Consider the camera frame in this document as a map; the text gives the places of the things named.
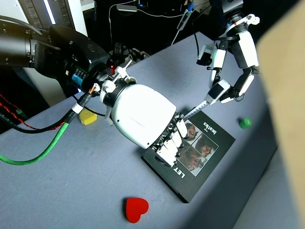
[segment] robotic hand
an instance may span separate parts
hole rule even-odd
[[[48,31],[34,29],[33,33],[29,26],[1,24],[0,64],[35,68],[61,85],[99,95],[107,106],[106,119],[124,136],[144,149],[150,147],[164,164],[175,164],[177,148],[187,135],[183,115],[157,91],[136,84],[126,72],[130,62],[117,67],[113,77],[105,65],[107,53],[72,29],[52,25]],[[98,90],[92,92],[93,85]]]
[[[226,103],[244,95],[254,79],[254,74],[258,73],[256,49],[248,27],[251,24],[257,25],[260,19],[253,14],[243,17],[242,0],[212,1],[212,6],[222,9],[226,19],[226,30],[212,44],[204,45],[200,50],[197,64],[209,66],[207,69],[211,70],[210,91],[204,102],[188,113],[185,119],[218,100]],[[225,79],[221,80],[219,75],[228,49],[232,51],[238,67],[242,68],[244,72],[233,86]]]

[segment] book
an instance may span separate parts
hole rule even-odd
[[[235,139],[200,111],[185,121],[188,130],[178,149],[177,165],[169,167],[147,149],[142,159],[185,203],[191,202]]]

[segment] yellow block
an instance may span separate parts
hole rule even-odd
[[[97,120],[97,115],[85,108],[80,112],[79,117],[83,125],[89,125]]]

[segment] braided green cable sleeve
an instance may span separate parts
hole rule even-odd
[[[5,162],[5,163],[15,165],[15,166],[24,166],[24,165],[32,164],[36,161],[39,161],[39,160],[43,159],[53,149],[53,147],[56,145],[56,143],[58,142],[58,140],[62,136],[63,132],[65,132],[65,130],[67,129],[68,125],[69,125],[69,123],[64,123],[61,126],[61,128],[59,129],[59,131],[57,132],[56,136],[53,138],[53,140],[51,141],[49,146],[36,158],[33,158],[31,160],[28,160],[28,161],[13,161],[11,159],[8,159],[5,156],[0,155],[0,160]]]

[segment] book cover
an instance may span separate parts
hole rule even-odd
[[[203,112],[185,122],[188,134],[178,149],[177,165],[165,166],[148,149],[143,160],[185,203],[189,203],[235,139]]]

